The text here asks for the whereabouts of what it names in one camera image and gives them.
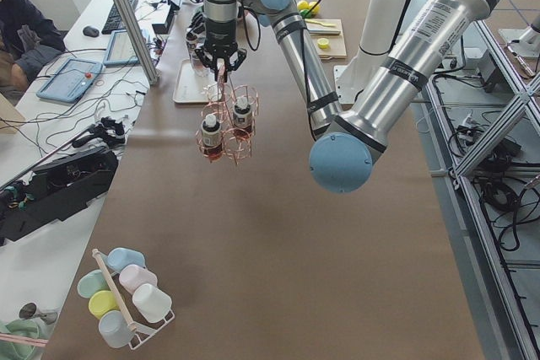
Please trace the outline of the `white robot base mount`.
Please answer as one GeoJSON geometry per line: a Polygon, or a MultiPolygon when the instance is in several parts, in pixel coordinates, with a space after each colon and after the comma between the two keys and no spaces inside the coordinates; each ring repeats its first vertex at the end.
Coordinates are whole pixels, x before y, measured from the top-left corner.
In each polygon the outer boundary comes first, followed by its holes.
{"type": "Polygon", "coordinates": [[[336,65],[333,75],[338,101],[342,105],[352,105],[365,88],[358,68],[354,64],[336,65]]]}

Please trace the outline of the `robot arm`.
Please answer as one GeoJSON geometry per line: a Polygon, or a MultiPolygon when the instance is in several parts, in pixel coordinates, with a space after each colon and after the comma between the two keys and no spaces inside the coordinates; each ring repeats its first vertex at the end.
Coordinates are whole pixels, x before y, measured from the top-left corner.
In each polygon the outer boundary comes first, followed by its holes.
{"type": "Polygon", "coordinates": [[[213,73],[240,67],[246,59],[236,41],[240,6],[267,18],[305,101],[310,133],[318,139],[342,108],[295,0],[204,0],[205,41],[196,49],[197,57],[213,73]]]}
{"type": "Polygon", "coordinates": [[[427,0],[349,109],[310,151],[310,173],[335,193],[359,189],[386,151],[387,136],[470,23],[500,0],[427,0]]]}

